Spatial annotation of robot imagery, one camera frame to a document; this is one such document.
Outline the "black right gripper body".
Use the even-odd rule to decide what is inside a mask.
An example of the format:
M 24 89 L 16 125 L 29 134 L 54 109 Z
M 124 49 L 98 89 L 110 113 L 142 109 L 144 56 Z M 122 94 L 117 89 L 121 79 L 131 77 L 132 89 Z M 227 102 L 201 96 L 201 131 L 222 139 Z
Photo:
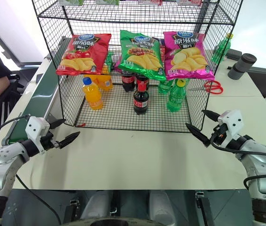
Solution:
M 217 125 L 213 128 L 213 133 L 211 135 L 210 142 L 215 143 L 217 145 L 222 144 L 227 137 L 227 131 L 228 127 L 226 124 Z

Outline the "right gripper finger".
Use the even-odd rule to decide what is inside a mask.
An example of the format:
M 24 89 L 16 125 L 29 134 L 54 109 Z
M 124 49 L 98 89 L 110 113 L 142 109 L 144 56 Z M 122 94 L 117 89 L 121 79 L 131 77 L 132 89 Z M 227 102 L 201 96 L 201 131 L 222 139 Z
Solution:
M 205 147 L 208 147 L 210 145 L 210 140 L 208 139 L 208 137 L 206 135 L 204 135 L 203 133 L 201 133 L 201 131 L 197 127 L 195 127 L 189 123 L 185 123 L 185 125 L 186 125 L 187 129 L 190 131 L 190 133 L 194 137 L 196 137 L 199 141 L 201 141 Z
M 220 117 L 220 114 L 210 111 L 210 110 L 202 110 L 205 116 L 207 116 L 212 121 L 218 121 L 218 118 Z

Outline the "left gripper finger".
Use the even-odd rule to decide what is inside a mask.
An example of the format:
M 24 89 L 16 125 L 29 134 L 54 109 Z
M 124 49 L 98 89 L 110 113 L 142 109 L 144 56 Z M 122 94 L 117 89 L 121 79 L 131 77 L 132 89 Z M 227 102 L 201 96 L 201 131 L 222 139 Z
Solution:
M 62 149 L 66 147 L 67 145 L 72 143 L 79 135 L 80 135 L 80 131 L 66 136 L 64 140 L 58 142 L 59 148 Z
M 52 122 L 49 123 L 50 125 L 50 129 L 55 129 L 57 127 L 59 127 L 60 125 L 62 125 L 66 120 L 65 119 L 57 119 L 57 120 L 54 120 Z

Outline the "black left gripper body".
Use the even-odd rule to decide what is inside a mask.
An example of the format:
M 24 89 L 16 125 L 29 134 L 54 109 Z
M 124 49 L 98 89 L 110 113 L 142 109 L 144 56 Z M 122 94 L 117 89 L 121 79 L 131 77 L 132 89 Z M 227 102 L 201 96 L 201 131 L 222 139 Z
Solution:
M 40 138 L 40 143 L 45 151 L 60 147 L 60 144 L 58 141 L 54 140 L 54 135 L 50 131 L 48 131 L 45 136 Z

